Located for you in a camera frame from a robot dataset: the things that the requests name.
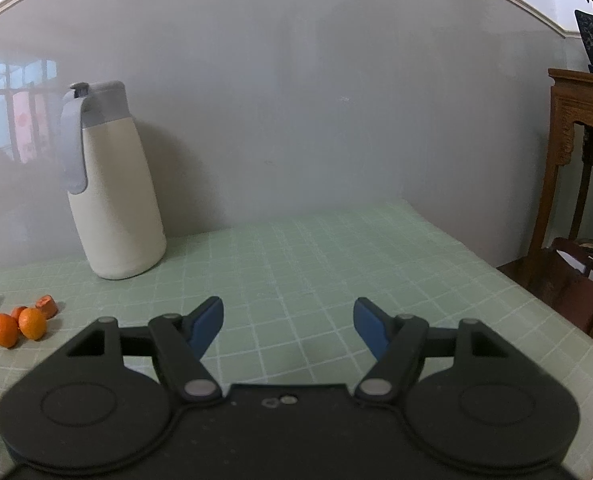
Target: gray wall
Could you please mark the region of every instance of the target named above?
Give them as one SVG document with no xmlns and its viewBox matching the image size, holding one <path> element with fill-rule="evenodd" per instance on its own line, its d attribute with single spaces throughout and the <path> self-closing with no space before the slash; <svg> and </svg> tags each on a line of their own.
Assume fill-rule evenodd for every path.
<svg viewBox="0 0 593 480">
<path fill-rule="evenodd" d="M 504 263 L 532 229 L 565 59 L 505 0 L 25 0 L 0 16 L 0 63 L 57 75 L 20 119 L 36 156 L 0 150 L 0 266 L 80 251 L 56 100 L 114 78 L 168 235 L 400 196 Z"/>
</svg>

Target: gray thermos handle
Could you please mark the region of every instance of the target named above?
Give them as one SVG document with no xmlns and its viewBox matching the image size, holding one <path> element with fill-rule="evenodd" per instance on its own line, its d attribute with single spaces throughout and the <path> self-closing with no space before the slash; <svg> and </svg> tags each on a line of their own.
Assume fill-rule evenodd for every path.
<svg viewBox="0 0 593 480">
<path fill-rule="evenodd" d="M 61 162 L 64 169 L 65 189 L 77 195 L 87 189 L 88 174 L 83 155 L 83 125 L 81 113 L 87 101 L 89 85 L 76 83 L 70 86 L 75 98 L 65 104 L 61 114 Z"/>
</svg>

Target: orange candy wrapper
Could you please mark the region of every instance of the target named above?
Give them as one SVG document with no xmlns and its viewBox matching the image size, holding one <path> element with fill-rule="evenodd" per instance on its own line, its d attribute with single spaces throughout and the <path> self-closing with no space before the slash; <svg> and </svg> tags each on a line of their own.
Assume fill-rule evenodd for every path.
<svg viewBox="0 0 593 480">
<path fill-rule="evenodd" d="M 40 298 L 35 306 L 43 313 L 46 319 L 51 319 L 58 313 L 58 307 L 49 294 Z"/>
</svg>

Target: blue gripper pad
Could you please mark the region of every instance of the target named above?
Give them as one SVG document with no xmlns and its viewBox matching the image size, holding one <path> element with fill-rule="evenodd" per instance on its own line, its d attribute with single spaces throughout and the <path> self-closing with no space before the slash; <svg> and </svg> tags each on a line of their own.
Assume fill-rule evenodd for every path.
<svg viewBox="0 0 593 480">
<path fill-rule="evenodd" d="M 361 336 L 372 355 L 380 359 L 388 345 L 388 325 L 393 319 L 368 298 L 358 298 L 354 304 L 354 329 Z"/>
<path fill-rule="evenodd" d="M 181 324 L 185 340 L 194 357 L 201 359 L 223 326 L 223 300 L 212 296 L 183 318 Z"/>
</svg>

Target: wooden side table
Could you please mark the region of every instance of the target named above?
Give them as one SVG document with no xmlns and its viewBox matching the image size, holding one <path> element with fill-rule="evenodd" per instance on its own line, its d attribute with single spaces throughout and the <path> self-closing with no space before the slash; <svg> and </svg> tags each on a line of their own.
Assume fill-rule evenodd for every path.
<svg viewBox="0 0 593 480">
<path fill-rule="evenodd" d="M 583 174 L 576 211 L 569 231 L 571 240 L 576 239 L 579 234 L 593 167 L 593 74 L 555 68 L 550 68 L 548 72 L 554 79 L 550 102 L 550 139 L 536 225 L 527 257 L 519 274 L 519 283 L 526 288 L 534 276 L 545 231 L 550 221 L 559 167 L 565 166 L 571 161 L 574 150 L 574 124 L 585 126 L 585 137 L 583 140 Z M 590 336 L 593 338 L 593 326 Z"/>
</svg>

